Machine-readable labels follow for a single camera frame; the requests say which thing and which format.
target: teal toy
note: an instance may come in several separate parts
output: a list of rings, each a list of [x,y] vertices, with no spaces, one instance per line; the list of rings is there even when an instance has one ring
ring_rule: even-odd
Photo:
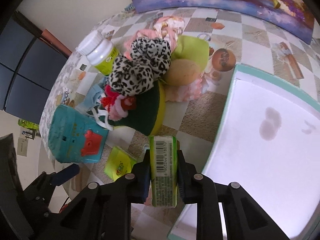
[[[92,117],[70,106],[59,105],[53,114],[48,146],[60,163],[96,163],[101,158],[108,132]]]

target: white wall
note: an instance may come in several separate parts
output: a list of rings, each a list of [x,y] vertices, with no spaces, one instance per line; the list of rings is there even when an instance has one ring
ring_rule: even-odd
[[[131,0],[23,0],[18,10],[73,51],[95,24],[130,3]]]
[[[18,117],[8,114],[5,111],[0,111],[0,137],[13,133],[15,149],[17,149],[20,129]],[[36,137],[34,140],[29,139],[27,156],[17,155],[18,175],[23,189],[38,177],[40,145],[41,138]]]

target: yellow sponge edge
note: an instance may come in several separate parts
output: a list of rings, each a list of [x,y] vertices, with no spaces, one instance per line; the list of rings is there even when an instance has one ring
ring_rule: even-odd
[[[159,84],[159,108],[157,113],[157,118],[155,125],[150,133],[150,135],[156,135],[159,130],[161,129],[163,119],[164,119],[164,112],[165,112],[165,92],[162,83],[158,80]]]

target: red toy part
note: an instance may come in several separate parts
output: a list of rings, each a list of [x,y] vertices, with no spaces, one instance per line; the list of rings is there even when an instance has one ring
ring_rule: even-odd
[[[81,149],[81,156],[96,155],[99,152],[102,135],[94,133],[92,130],[87,130],[84,134],[84,147]]]
[[[121,107],[123,110],[134,110],[137,108],[136,97],[126,97],[121,100]]]

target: white bottle cap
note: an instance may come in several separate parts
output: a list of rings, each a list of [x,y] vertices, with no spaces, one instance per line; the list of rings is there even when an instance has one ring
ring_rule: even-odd
[[[98,45],[104,40],[104,37],[97,30],[89,33],[79,44],[77,50],[87,56],[93,52]]]

